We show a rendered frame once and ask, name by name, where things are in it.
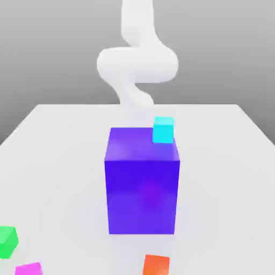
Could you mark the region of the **small cyan cube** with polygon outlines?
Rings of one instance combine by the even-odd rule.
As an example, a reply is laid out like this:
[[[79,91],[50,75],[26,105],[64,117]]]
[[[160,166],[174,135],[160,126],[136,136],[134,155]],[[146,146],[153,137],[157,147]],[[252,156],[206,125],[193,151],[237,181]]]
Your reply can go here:
[[[173,143],[174,118],[155,117],[153,125],[153,143]]]

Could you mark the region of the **small orange cube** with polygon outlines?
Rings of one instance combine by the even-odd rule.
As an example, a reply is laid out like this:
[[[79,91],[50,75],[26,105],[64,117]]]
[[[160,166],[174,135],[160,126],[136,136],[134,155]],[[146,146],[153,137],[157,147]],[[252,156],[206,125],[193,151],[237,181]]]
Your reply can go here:
[[[146,255],[143,275],[169,275],[170,258],[157,255]]]

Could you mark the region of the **small green cube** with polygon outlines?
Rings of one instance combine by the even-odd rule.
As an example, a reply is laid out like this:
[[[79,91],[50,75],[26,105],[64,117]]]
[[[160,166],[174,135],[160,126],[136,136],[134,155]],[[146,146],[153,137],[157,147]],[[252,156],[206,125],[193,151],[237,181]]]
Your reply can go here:
[[[15,227],[0,226],[0,258],[9,259],[18,245]]]

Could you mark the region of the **small magenta cube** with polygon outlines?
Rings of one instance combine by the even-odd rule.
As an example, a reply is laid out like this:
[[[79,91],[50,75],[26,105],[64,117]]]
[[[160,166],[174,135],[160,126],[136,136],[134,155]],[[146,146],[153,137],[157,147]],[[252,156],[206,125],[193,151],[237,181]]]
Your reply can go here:
[[[41,263],[30,263],[16,266],[15,275],[43,275]]]

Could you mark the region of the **large purple box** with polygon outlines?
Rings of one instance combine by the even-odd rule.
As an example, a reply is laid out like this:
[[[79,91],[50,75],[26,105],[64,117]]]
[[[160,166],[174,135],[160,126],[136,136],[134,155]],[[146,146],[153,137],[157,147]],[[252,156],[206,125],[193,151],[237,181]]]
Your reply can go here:
[[[177,145],[153,143],[152,128],[112,127],[105,164],[110,234],[175,232]]]

